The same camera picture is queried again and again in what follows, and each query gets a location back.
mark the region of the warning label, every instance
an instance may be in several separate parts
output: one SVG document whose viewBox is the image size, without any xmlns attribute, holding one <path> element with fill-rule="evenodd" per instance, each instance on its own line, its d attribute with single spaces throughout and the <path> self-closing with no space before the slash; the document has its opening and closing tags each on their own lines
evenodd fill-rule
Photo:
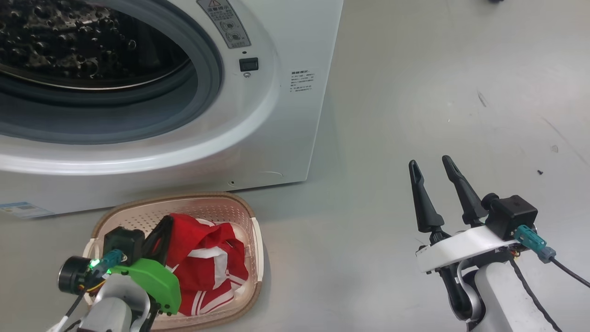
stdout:
<svg viewBox="0 0 590 332">
<path fill-rule="evenodd" d="M 0 204 L 0 211 L 23 219 L 44 217 L 55 214 L 25 201 L 19 203 Z"/>
<path fill-rule="evenodd" d="M 311 91 L 313 81 L 316 80 L 316 73 L 311 70 L 298 70 L 291 72 L 291 92 Z"/>
<path fill-rule="evenodd" d="M 196 0 L 203 8 L 219 33 L 225 39 L 227 47 L 238 48 L 250 46 L 250 39 L 242 22 L 227 0 Z"/>
</svg>

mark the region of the wire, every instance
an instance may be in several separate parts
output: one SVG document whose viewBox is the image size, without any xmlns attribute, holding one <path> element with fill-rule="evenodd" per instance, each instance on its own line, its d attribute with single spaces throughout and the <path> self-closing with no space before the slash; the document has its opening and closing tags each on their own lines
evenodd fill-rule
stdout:
<svg viewBox="0 0 590 332">
<path fill-rule="evenodd" d="M 64 332 L 68 332 L 68 331 L 70 331 L 71 329 L 73 329 L 73 328 L 74 328 L 74 326 L 76 326 L 76 325 L 80 324 L 81 322 L 82 322 L 82 320 L 77 320 L 77 321 L 73 322 L 73 323 L 72 323 L 72 325 L 68 326 L 68 327 L 67 327 L 67 328 L 64 330 Z"/>
<path fill-rule="evenodd" d="M 518 267 L 518 265 L 516 264 L 514 259 L 510 260 L 510 264 L 514 268 L 514 272 L 516 273 L 516 276 L 522 282 L 522 285 L 525 288 L 526 293 L 529 294 L 531 299 L 533 299 L 533 303 L 535 303 L 535 306 L 537 307 L 537 309 L 539 309 L 539 311 L 543 314 L 543 316 L 545 317 L 547 322 L 549 322 L 549 324 L 551 324 L 551 326 L 553 327 L 553 329 L 555 331 L 562 332 L 562 330 L 557 326 L 555 321 L 551 319 L 551 316 L 549 316 L 549 313 L 545 310 L 545 308 L 543 308 L 543 306 L 539 302 L 539 299 L 537 299 L 537 297 L 535 296 L 535 293 L 533 293 L 532 289 L 530 289 L 529 284 L 525 280 L 525 276 L 522 275 L 522 272 L 520 271 L 520 268 Z"/>
<path fill-rule="evenodd" d="M 80 295 L 78 295 L 78 297 L 74 301 L 74 304 L 72 304 L 72 306 L 70 307 L 68 312 L 65 313 L 64 317 L 61 318 L 60 322 L 55 326 L 53 331 L 60 332 L 61 328 L 64 327 L 65 322 L 68 321 L 68 318 L 70 318 L 70 316 L 72 315 L 72 313 L 74 312 L 76 307 L 78 307 L 78 305 L 80 304 L 80 301 L 84 297 L 84 294 L 86 294 L 86 287 L 82 287 L 82 290 L 80 291 Z"/>
<path fill-rule="evenodd" d="M 102 287 L 104 285 L 105 282 L 106 282 L 106 279 L 102 280 L 98 285 L 96 285 L 90 289 L 87 289 L 86 292 L 90 293 L 90 292 L 93 292 L 93 291 L 99 289 L 100 287 Z"/>
<path fill-rule="evenodd" d="M 590 282 L 586 281 L 586 279 L 582 278 L 581 276 L 573 273 L 570 269 L 566 268 L 565 265 L 563 265 L 560 262 L 558 262 L 558 260 L 555 259 L 555 257 L 550 257 L 549 260 L 551 262 L 553 262 L 555 265 L 557 265 L 558 268 L 562 269 L 565 273 L 567 273 L 570 276 L 572 276 L 573 279 L 576 279 L 577 281 L 581 282 L 586 287 L 590 287 Z"/>
</svg>

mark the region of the plastic basket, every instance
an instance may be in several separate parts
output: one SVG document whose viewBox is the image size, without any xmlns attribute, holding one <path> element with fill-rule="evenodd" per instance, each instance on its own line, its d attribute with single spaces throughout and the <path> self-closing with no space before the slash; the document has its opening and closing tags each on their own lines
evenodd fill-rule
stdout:
<svg viewBox="0 0 590 332">
<path fill-rule="evenodd" d="M 260 294 L 264 275 L 264 254 L 258 221 L 248 204 L 236 195 L 199 193 L 168 196 L 115 207 L 105 214 L 94 228 L 83 256 L 101 257 L 104 235 L 118 226 L 140 229 L 147 236 L 162 217 L 170 213 L 185 213 L 214 223 L 232 223 L 236 237 L 244 242 L 245 265 L 250 276 L 243 287 L 235 293 L 232 303 L 199 316 L 159 315 L 152 331 L 194 331 L 240 318 L 252 308 Z M 92 303 L 93 299 L 88 294 L 85 299 L 88 304 Z"/>
</svg>

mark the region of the white washing machine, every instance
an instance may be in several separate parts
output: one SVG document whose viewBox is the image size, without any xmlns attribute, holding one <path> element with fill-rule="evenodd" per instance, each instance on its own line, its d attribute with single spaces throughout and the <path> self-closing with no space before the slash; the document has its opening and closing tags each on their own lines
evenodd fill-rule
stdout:
<svg viewBox="0 0 590 332">
<path fill-rule="evenodd" d="M 342 2 L 2 2 L 0 210 L 304 181 Z"/>
</svg>

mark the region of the concrete floor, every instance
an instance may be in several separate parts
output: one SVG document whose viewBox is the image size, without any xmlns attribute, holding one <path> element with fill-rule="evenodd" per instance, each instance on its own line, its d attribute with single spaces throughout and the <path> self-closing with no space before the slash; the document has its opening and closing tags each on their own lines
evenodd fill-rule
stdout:
<svg viewBox="0 0 590 332">
<path fill-rule="evenodd" d="M 444 154 L 480 197 L 537 207 L 539 233 L 590 278 L 589 12 L 587 0 L 348 0 L 308 181 L 239 193 L 265 243 L 260 299 L 213 330 L 463 331 L 414 256 L 428 235 L 411 159 L 446 231 L 465 228 Z M 2 216 L 1 331 L 60 319 L 74 298 L 57 270 L 103 213 Z M 519 265 L 564 331 L 588 329 L 588 289 L 531 253 Z"/>
</svg>

